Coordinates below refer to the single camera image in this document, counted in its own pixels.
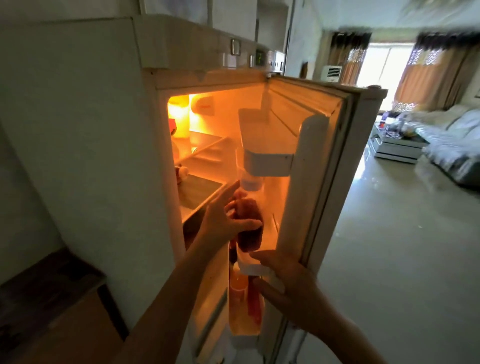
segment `coffee table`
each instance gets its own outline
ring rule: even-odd
[[[422,148],[428,143],[420,136],[405,137],[395,132],[386,132],[379,128],[379,123],[373,125],[369,147],[377,158],[397,160],[399,162],[416,164],[422,155]]]

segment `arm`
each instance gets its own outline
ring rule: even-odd
[[[227,202],[239,185],[234,183],[210,203],[193,244],[133,328],[113,364],[176,361],[208,262],[240,231],[262,225],[258,220],[232,220],[227,216],[226,210],[232,206]]]
[[[282,294],[257,278],[253,283],[262,295],[295,325],[322,340],[343,364],[386,363],[360,329],[329,303],[310,271],[275,250],[250,255],[270,267],[285,286]]]

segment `air conditioner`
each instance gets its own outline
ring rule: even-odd
[[[340,81],[340,73],[342,72],[342,66],[324,66],[322,68],[321,81],[326,82],[338,82]]]

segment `window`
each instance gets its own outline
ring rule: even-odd
[[[357,86],[380,85],[388,89],[380,110],[391,110],[396,88],[407,65],[413,43],[370,43]]]

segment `hand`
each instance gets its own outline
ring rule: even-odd
[[[206,209],[195,240],[200,240],[204,249],[207,249],[212,255],[239,232],[255,230],[263,224],[260,220],[251,218],[245,220],[230,218],[228,212],[235,207],[236,203],[236,201],[232,201],[232,197],[239,187],[240,181],[236,181],[225,188]]]
[[[325,340],[338,314],[318,288],[313,274],[293,257],[276,250],[251,252],[250,256],[271,268],[285,286],[281,294],[263,279],[255,278],[253,284],[262,296],[295,325]]]

